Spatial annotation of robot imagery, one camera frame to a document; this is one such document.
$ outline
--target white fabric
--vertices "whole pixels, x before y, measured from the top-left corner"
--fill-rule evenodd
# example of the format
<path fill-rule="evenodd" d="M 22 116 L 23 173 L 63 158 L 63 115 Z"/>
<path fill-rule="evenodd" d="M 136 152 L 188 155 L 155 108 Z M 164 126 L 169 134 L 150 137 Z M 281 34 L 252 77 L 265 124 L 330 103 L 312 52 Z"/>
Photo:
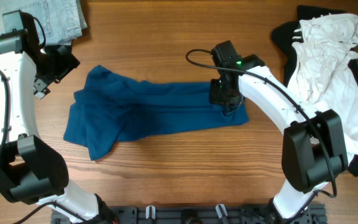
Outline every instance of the white fabric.
<path fill-rule="evenodd" d="M 300 21 L 303 43 L 294 42 L 298 65 L 288 89 L 342 120 L 348 158 L 358 155 L 358 86 L 347 64 L 358 58 L 358 16 L 339 14 Z"/>

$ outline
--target light blue denim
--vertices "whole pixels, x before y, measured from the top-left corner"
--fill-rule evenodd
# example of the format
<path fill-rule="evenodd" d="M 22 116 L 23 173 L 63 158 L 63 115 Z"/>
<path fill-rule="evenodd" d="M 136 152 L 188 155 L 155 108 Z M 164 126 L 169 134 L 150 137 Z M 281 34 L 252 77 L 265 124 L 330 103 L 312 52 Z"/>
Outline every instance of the light blue denim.
<path fill-rule="evenodd" d="M 0 35 L 6 33 L 2 15 L 20 9 L 38 18 L 47 36 L 46 45 L 71 44 L 87 28 L 80 0 L 0 0 Z M 44 41 L 38 23 L 40 42 Z"/>

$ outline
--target folded blue fabric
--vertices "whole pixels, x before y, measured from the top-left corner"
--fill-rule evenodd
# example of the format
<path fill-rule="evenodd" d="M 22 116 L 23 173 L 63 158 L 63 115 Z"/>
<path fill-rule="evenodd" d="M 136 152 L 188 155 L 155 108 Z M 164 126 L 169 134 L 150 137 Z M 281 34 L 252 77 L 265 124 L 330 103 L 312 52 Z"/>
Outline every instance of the folded blue fabric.
<path fill-rule="evenodd" d="M 64 140 L 88 147 L 91 160 L 116 141 L 244 124 L 242 105 L 230 116 L 209 103 L 209 82 L 153 84 L 117 75 L 98 65 L 89 72 L 75 103 Z"/>

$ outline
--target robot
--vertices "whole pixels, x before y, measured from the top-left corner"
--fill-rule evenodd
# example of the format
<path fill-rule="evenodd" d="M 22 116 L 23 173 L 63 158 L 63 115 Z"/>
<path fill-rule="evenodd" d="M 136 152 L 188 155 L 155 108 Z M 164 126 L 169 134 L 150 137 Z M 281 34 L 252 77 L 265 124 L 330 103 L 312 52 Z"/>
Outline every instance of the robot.
<path fill-rule="evenodd" d="M 253 101 L 283 134 L 282 169 L 287 178 L 266 204 L 240 207 L 147 208 L 108 207 L 96 194 L 69 179 L 65 161 L 45 144 L 35 123 L 34 95 L 41 99 L 51 83 L 59 83 L 80 62 L 69 48 L 39 44 L 34 19 L 21 11 L 3 15 L 6 33 L 0 36 L 0 193 L 9 202 L 54 209 L 51 223 L 326 223 L 324 205 L 310 204 L 317 194 L 337 195 L 335 178 L 350 162 L 340 117 L 318 111 L 293 96 L 255 55 L 241 57 L 230 41 L 211 51 L 194 49 L 186 59 L 218 70 L 211 80 L 209 101 L 230 115 Z M 215 66 L 189 59 L 203 51 Z M 10 165 L 16 156 L 23 163 Z M 331 183 L 333 194 L 322 188 Z"/>

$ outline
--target wood grain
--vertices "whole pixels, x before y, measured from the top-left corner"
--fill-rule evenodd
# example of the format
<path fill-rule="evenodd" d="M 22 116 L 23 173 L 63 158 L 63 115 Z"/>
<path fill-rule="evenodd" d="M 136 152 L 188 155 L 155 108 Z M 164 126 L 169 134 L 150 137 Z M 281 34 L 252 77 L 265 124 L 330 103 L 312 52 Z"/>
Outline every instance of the wood grain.
<path fill-rule="evenodd" d="M 298 4 L 358 14 L 358 1 L 84 1 L 89 29 L 73 48 L 81 65 L 35 102 L 42 139 L 66 159 L 71 179 L 109 205 L 268 202 L 285 180 L 282 135 L 250 101 L 248 124 L 120 142 L 97 162 L 90 161 L 86 148 L 62 136 L 73 92 L 99 64 L 136 80 L 207 82 L 218 73 L 190 65 L 186 52 L 232 40 L 241 55 L 257 54 L 282 80 L 285 58 L 270 33 L 296 18 Z M 205 55 L 195 59 L 211 63 Z M 316 201 L 326 204 L 330 223 L 358 223 L 358 178 L 346 172 L 337 184 L 338 198 Z M 17 221 L 34 208 L 10 204 L 0 195 L 0 223 Z M 49 223 L 50 210 L 30 220 Z"/>

